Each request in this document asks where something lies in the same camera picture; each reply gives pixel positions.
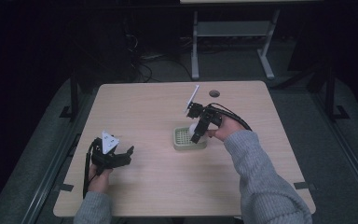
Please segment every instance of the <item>person's right hand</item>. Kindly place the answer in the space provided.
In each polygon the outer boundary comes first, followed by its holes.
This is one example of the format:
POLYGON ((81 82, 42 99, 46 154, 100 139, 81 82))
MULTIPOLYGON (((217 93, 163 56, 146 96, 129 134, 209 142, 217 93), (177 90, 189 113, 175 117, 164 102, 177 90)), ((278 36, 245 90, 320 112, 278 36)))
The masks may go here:
POLYGON ((221 141, 225 141, 232 133, 235 133, 239 130, 244 130, 245 128, 240 125, 236 120, 231 119, 225 115, 222 115, 222 124, 217 130, 208 130, 207 134, 209 137, 216 137, 221 141))

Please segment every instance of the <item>dark background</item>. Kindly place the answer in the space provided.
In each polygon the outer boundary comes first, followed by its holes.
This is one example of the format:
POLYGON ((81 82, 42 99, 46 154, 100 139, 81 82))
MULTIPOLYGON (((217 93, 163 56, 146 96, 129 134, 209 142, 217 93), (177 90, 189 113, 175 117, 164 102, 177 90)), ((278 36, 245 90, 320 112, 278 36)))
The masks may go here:
MULTIPOLYGON (((130 1, 104 2, 129 6, 130 1)), ((132 6, 145 3, 131 2, 132 6)), ((160 6, 167 1, 148 3, 160 6)), ((126 50, 127 30, 137 32, 145 45, 173 53, 177 38, 191 35, 191 10, 156 14, 137 9, 132 14, 127 9, 78 10, 81 6, 77 1, 0 1, 0 191, 54 93, 72 74, 79 76, 83 91, 104 82, 131 82, 133 56, 126 50), (132 19, 124 21, 129 15, 132 19), (101 31, 106 34, 96 35, 101 31), (107 77, 107 71, 115 75, 107 77)), ((213 13, 205 15, 222 19, 221 13, 215 13, 219 10, 213 8, 213 13)), ((241 10, 232 10, 228 14, 234 18, 243 15, 241 10)), ((337 77, 351 87, 358 100, 358 1, 326 1, 307 10, 285 7, 274 38, 286 36, 301 43, 291 69, 304 70, 329 58, 337 77), (297 29, 287 30, 287 24, 297 29)))

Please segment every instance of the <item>small grid basket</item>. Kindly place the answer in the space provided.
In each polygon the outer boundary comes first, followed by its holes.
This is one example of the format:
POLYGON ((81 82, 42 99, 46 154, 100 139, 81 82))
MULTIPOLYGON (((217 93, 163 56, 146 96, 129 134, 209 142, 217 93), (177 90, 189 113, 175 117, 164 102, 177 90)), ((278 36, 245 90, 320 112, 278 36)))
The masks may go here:
POLYGON ((188 127, 175 128, 173 132, 173 147, 176 150, 203 149, 206 148, 206 141, 193 143, 188 135, 188 127))

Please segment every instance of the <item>gray sweater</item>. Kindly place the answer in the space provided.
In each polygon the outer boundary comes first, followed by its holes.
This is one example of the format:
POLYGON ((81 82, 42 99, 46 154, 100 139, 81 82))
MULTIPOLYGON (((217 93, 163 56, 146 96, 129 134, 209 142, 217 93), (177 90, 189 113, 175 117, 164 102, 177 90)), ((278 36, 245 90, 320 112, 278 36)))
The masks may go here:
MULTIPOLYGON (((224 144, 241 176, 244 223, 312 223, 309 208, 295 190, 277 175, 256 133, 233 133, 224 144)), ((88 192, 76 213, 75 223, 110 223, 111 206, 106 194, 88 192)))

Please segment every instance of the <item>table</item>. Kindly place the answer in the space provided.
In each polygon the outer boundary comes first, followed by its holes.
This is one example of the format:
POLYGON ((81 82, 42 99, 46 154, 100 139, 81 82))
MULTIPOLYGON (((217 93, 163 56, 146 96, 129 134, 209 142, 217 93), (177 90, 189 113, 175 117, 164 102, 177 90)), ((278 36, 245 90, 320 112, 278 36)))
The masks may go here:
MULTIPOLYGON (((268 89, 261 81, 183 82, 102 85, 54 207, 72 217, 82 203, 85 157, 90 143, 106 130, 120 139, 117 153, 135 146, 132 162, 114 170, 108 194, 116 217, 239 216, 240 177, 223 143, 212 138, 198 150, 175 150, 173 130, 197 122, 183 110, 195 85, 194 102, 219 103, 241 116, 258 133, 280 176, 293 186, 304 182, 268 89), (209 91, 220 96, 212 98, 209 91)), ((310 211, 308 189, 297 189, 310 211)))

